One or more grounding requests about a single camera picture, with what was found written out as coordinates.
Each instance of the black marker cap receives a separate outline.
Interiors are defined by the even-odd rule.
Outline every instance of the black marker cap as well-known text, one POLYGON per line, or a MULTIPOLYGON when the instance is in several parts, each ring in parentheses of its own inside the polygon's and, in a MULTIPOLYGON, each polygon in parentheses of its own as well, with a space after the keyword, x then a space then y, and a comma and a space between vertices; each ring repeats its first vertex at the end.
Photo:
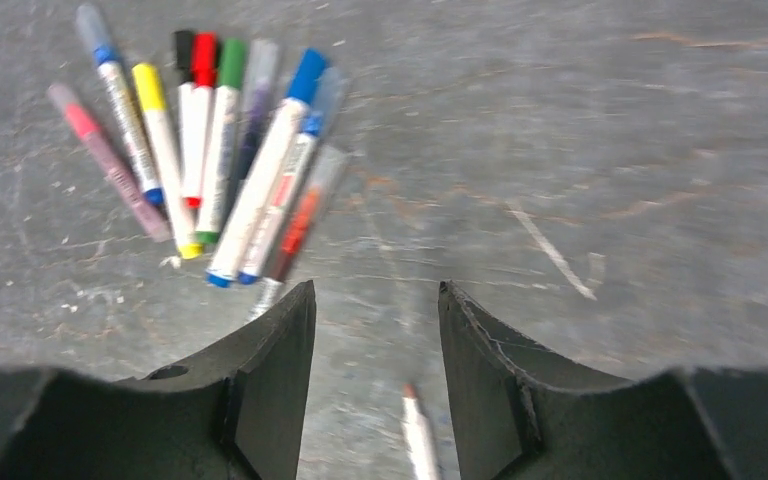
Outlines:
POLYGON ((190 66, 193 63, 193 42, 196 34, 192 30, 178 30, 173 34, 175 39, 175 68, 181 75, 181 83, 193 81, 190 66))

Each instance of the pen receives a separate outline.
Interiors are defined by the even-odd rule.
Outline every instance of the pen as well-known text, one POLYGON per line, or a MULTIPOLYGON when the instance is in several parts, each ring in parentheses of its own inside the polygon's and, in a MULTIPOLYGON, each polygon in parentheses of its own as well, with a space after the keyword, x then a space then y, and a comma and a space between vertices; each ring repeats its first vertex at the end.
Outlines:
POLYGON ((172 43, 175 47, 175 70, 178 70, 178 143, 182 155, 188 150, 187 142, 190 141, 189 133, 193 130, 193 90, 195 77, 193 76, 193 43, 195 32, 192 30, 178 30, 172 34, 172 43))
POLYGON ((162 205, 163 190, 154 172, 151 151, 134 107, 131 91, 125 81, 125 74, 122 72, 119 54, 113 46, 101 12, 94 5, 81 5, 78 7, 76 25, 84 47, 95 59, 98 74, 104 81, 104 88, 113 104, 113 112, 140 189, 149 203, 162 205))
POLYGON ((81 106, 75 92, 62 83, 55 83, 48 88, 48 98, 72 127, 72 131, 75 132, 78 139, 90 151, 98 166, 107 176, 107 180, 116 187, 119 196, 134 212, 134 217, 148 236, 155 242, 169 240, 171 235, 166 220, 140 194, 134 176, 125 163, 114 153, 96 121, 81 106))
POLYGON ((417 480, 440 480, 431 425, 419 409, 419 399, 413 385, 405 385, 402 402, 405 409, 402 433, 405 435, 414 475, 417 480))
POLYGON ((243 141, 239 157, 231 164, 228 176, 228 195, 225 201, 225 211, 222 213, 222 225, 228 223, 234 202, 240 194, 240 189, 254 161, 263 131, 269 120, 269 110, 272 104, 272 90, 275 77, 278 74, 281 49, 277 43, 257 39, 252 42, 249 64, 246 67, 246 78, 243 82, 243 98, 241 111, 243 113, 243 141))
POLYGON ((238 277, 243 285, 251 285, 259 279, 269 259, 272 245, 290 213, 288 209, 295 200, 308 166, 314 158, 319 139, 326 135, 328 127, 340 110, 347 86, 348 81, 336 67, 325 70, 319 79, 319 88, 313 98, 310 113, 304 121, 302 132, 296 135, 295 142, 287 153, 278 188, 272 195, 263 220, 258 225, 246 252, 238 277))
POLYGON ((166 100, 163 98, 160 77, 157 75, 157 69, 148 63, 138 64, 131 72, 137 84, 137 97, 140 99, 154 158, 157 159, 160 180, 166 190, 166 211, 169 214, 169 222, 172 223, 175 245, 181 258, 195 258, 201 255, 201 245, 195 241, 193 217, 181 197, 178 151, 169 125, 169 115, 166 113, 166 100))
POLYGON ((201 205, 204 180, 204 156, 207 150, 207 131, 210 107, 213 104, 213 85, 216 83, 216 35, 196 34, 193 40, 192 71, 195 80, 186 139, 181 148, 184 157, 183 195, 190 208, 201 205))
POLYGON ((293 138, 299 133, 301 121, 307 114, 310 101, 316 93, 317 82, 326 66, 327 60, 316 50, 307 49, 302 56, 296 76, 278 106, 275 118, 257 152, 252 171, 237 197, 225 232, 213 254, 207 269, 208 282, 227 288, 237 275, 241 257, 263 216, 284 157, 293 138))
POLYGON ((287 276, 307 240, 314 225, 319 223, 337 191, 343 172, 349 163, 349 156, 331 145, 319 149, 319 160, 308 176, 304 191, 299 197, 292 220, 287 226, 280 248, 275 249, 263 281, 263 290, 257 303, 249 313, 249 321, 263 315, 278 301, 278 295, 287 281, 287 276))
POLYGON ((245 60, 243 42, 229 38, 222 48, 216 103, 204 159, 202 204, 196 222, 196 238, 202 244, 216 243, 222 231, 228 176, 236 153, 237 100, 240 98, 245 60))

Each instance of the white scratch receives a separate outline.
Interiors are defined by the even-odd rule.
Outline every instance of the white scratch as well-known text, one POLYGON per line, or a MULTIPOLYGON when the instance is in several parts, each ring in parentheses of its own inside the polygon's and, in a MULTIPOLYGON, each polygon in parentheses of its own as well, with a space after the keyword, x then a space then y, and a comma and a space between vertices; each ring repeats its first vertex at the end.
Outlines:
POLYGON ((171 257, 166 257, 163 260, 160 261, 160 267, 165 266, 166 264, 172 265, 172 268, 175 270, 178 270, 181 268, 181 257, 177 255, 172 255, 171 257))
POLYGON ((537 228, 537 225, 535 225, 531 220, 531 216, 522 211, 522 208, 520 208, 519 205, 515 205, 513 201, 508 201, 508 207, 511 209, 511 213, 517 218, 517 220, 519 220, 519 223, 521 223, 522 226, 528 230, 528 233, 531 234, 531 236, 534 238, 534 241, 540 245, 540 248, 543 250, 543 252, 549 256, 549 259, 552 260, 552 263, 558 267, 558 270, 561 271, 561 274, 563 274, 567 281, 570 282, 570 285, 578 290, 578 293, 580 293, 585 298, 596 300, 596 295, 593 294, 593 290, 589 289, 586 285, 581 283, 581 279, 579 279, 578 275, 572 271, 572 268, 570 268, 569 263, 567 263, 564 256, 561 255, 561 252, 559 252, 558 249, 552 245, 552 242, 550 242, 549 239, 543 235, 543 232, 537 228))

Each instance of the red marker cap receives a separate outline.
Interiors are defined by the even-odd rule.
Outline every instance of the red marker cap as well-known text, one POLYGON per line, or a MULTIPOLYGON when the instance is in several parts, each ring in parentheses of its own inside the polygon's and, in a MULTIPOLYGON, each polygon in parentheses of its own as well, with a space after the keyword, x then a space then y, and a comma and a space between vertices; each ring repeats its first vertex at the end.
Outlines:
POLYGON ((199 33, 193 42, 193 76, 197 87, 216 84, 216 34, 199 33))

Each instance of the green marker cap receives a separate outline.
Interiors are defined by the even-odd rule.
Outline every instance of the green marker cap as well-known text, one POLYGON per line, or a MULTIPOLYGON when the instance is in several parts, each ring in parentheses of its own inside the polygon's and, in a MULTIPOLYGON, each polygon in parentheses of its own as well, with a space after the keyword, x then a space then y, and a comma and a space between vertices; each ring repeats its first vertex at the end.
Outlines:
POLYGON ((219 85, 239 90, 243 85, 245 64, 245 44, 236 38, 225 40, 222 44, 222 58, 219 60, 219 85))

